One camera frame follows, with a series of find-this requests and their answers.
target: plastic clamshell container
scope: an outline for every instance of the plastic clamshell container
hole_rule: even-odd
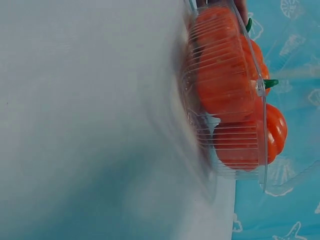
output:
[[[266,91],[232,0],[192,11],[180,80],[184,109],[208,168],[219,176],[258,179],[263,185],[268,159]]]

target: starfish print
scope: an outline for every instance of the starfish print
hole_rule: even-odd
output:
[[[290,232],[285,236],[273,236],[274,240],[308,240],[303,236],[299,236],[298,232],[301,228],[301,222],[297,222],[290,230]]]

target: clear plastic container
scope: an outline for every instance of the clear plastic container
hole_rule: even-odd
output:
[[[254,9],[254,17],[253,13],[249,13],[249,17],[268,18],[268,25],[273,26],[272,31],[264,32],[260,23],[256,19],[252,19],[252,28],[255,29],[247,34],[232,0],[217,0],[214,2],[213,5],[208,5],[192,12],[191,25],[189,25],[188,56],[183,69],[183,77],[181,78],[183,86],[181,95],[186,114],[195,129],[199,145],[206,153],[209,153],[206,156],[209,159],[210,166],[218,175],[238,180],[258,179],[263,189],[281,195],[286,191],[290,191],[312,172],[316,172],[320,166],[319,8],[310,7],[313,6],[312,0],[306,0],[302,3],[300,1],[270,2],[268,9],[257,7]],[[271,11],[279,9],[279,5],[282,11],[280,14],[283,14],[282,22],[279,22],[279,18],[268,17]],[[261,105],[253,104],[254,107],[251,110],[255,114],[255,120],[263,122],[264,132],[257,130],[260,126],[253,125],[252,129],[255,128],[257,130],[255,131],[256,137],[243,138],[248,143],[252,143],[252,141],[256,143],[255,150],[258,159],[256,161],[257,168],[253,170],[246,171],[245,166],[241,167],[242,169],[233,169],[219,160],[219,154],[217,154],[219,149],[215,147],[213,138],[215,137],[214,128],[221,122],[222,113],[209,114],[203,108],[197,91],[198,71],[201,67],[204,67],[203,64],[200,64],[200,55],[204,52],[204,46],[203,44],[201,46],[197,44],[196,36],[197,34],[199,35],[199,32],[203,35],[208,35],[210,31],[214,32],[225,25],[218,20],[216,22],[203,23],[202,25],[198,24],[196,26],[197,30],[195,25],[201,12],[214,7],[228,8],[235,13],[236,20],[234,24],[239,25],[240,30],[237,36],[242,34],[247,39],[252,59],[256,66],[256,73],[259,76],[258,79],[254,79],[257,83],[256,88],[252,88],[256,92],[252,91],[250,97],[253,98],[254,94],[257,94],[263,105],[261,107]],[[257,64],[257,56],[254,54],[249,36],[261,47],[264,62],[270,72],[270,78],[279,80],[279,84],[271,89],[267,97],[263,85],[262,72],[259,64]],[[226,37],[225,40],[231,41],[232,37]],[[224,51],[221,56],[224,57],[225,63],[232,59],[232,57],[228,58],[228,56],[235,56],[233,54],[235,50],[239,51],[239,53],[244,53],[241,50],[241,45],[234,44],[230,47],[226,42],[220,43],[220,45],[215,42],[215,45],[217,49],[216,56],[219,51],[220,53]],[[214,84],[219,86],[217,80],[215,80],[215,83],[213,79],[211,81],[213,86]],[[267,164],[266,102],[282,112],[287,124],[284,149],[270,164]],[[241,108],[236,112],[224,112],[224,114],[230,113],[244,114]],[[235,128],[231,127],[230,131],[235,132]],[[243,135],[244,133],[246,133],[245,129],[238,128],[237,134]],[[247,144],[244,144],[242,149],[245,150],[246,147]]]
[[[220,176],[266,181],[266,90],[232,0],[192,11],[181,99],[202,157]]]

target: light blue background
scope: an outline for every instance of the light blue background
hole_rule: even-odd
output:
[[[310,70],[310,65],[319,69],[316,13],[320,4],[315,3],[247,1],[254,20],[251,38],[262,48],[271,72],[299,67]],[[289,10],[299,6],[303,7],[302,15],[293,19]],[[295,39],[287,42],[290,36]],[[286,42],[288,53],[280,54]],[[280,79],[282,82],[267,97],[267,102],[284,113],[288,139],[283,153],[269,166],[266,193],[256,181],[237,181],[233,240],[320,239],[320,80],[312,75],[308,71],[305,79]],[[311,102],[308,96],[313,91]]]

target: finger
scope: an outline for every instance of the finger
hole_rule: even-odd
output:
[[[248,24],[248,9],[246,0],[234,0],[235,6],[238,9],[240,16],[244,22],[244,25]]]

